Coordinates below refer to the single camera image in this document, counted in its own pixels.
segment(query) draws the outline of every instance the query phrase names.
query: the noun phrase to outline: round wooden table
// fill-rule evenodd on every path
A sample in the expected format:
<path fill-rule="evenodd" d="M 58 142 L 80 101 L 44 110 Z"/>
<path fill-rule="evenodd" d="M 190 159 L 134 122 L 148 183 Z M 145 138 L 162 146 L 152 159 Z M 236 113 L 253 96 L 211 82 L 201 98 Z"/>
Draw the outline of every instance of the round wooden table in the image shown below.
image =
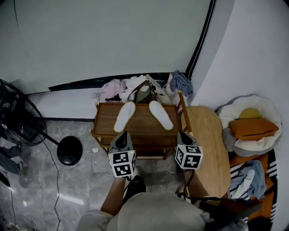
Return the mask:
<path fill-rule="evenodd" d="M 191 124 L 193 137 L 203 147 L 201 166 L 195 171 L 209 196 L 223 197 L 230 186 L 230 164 L 228 151 L 223 143 L 222 125 L 218 115 L 203 106 L 189 106 L 186 108 Z M 186 127 L 184 114 L 182 115 L 182 129 Z"/>

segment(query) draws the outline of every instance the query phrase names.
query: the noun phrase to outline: marble floor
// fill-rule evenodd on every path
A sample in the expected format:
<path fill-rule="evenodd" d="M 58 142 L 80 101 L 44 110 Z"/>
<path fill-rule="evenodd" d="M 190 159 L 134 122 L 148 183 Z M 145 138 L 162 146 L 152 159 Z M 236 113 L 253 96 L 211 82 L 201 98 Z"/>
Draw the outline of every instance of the marble floor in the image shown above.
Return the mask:
<path fill-rule="evenodd" d="M 59 231 L 74 231 L 80 216 L 89 209 L 100 209 L 113 182 L 113 174 L 106 154 L 91 137 L 90 122 L 47 121 L 48 134 L 60 141 L 68 135 L 80 139 L 83 155 L 75 166 L 62 165 L 56 155 L 57 146 L 45 140 L 59 170 L 60 198 L 56 210 L 60 217 Z M 11 145 L 1 141 L 1 146 Z M 14 223 L 21 228 L 55 231 L 58 219 L 54 210 L 57 199 L 57 170 L 43 143 L 22 147 L 23 171 L 21 176 L 8 173 L 11 188 L 0 182 L 0 223 L 7 227 Z M 137 166 L 148 192 L 174 193 L 183 183 L 182 174 L 176 173 L 173 156 L 166 160 L 138 160 Z"/>

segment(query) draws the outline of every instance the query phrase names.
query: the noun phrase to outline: black round fan base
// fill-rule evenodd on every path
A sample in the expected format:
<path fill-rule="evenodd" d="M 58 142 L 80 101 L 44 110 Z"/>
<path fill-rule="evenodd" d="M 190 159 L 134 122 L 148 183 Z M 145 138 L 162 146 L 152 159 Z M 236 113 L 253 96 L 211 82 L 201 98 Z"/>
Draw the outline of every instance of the black round fan base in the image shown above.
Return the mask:
<path fill-rule="evenodd" d="M 74 136 L 63 138 L 57 147 L 57 157 L 59 161 L 67 166 L 76 164 L 82 156 L 82 144 Z"/>

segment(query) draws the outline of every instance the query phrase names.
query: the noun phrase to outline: beige shirt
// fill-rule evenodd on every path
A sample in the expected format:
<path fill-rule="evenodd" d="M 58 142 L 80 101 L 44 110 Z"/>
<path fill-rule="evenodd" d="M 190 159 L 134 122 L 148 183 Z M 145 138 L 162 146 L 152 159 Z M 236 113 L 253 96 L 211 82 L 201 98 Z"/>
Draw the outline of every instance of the beige shirt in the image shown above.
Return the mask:
<path fill-rule="evenodd" d="M 99 210 L 86 212 L 76 231 L 203 231 L 207 215 L 170 193 L 140 193 L 115 217 Z M 240 221 L 222 230 L 247 231 L 248 227 Z"/>

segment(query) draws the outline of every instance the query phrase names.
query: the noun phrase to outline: plaid shirt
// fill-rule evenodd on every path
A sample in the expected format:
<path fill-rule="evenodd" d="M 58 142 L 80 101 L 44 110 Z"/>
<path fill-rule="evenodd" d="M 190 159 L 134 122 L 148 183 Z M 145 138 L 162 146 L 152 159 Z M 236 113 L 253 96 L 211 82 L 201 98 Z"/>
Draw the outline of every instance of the plaid shirt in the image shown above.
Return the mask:
<path fill-rule="evenodd" d="M 184 96 L 193 93 L 193 86 L 189 79 L 178 70 L 173 73 L 173 78 L 170 82 L 170 89 L 173 92 L 175 89 L 181 90 Z"/>

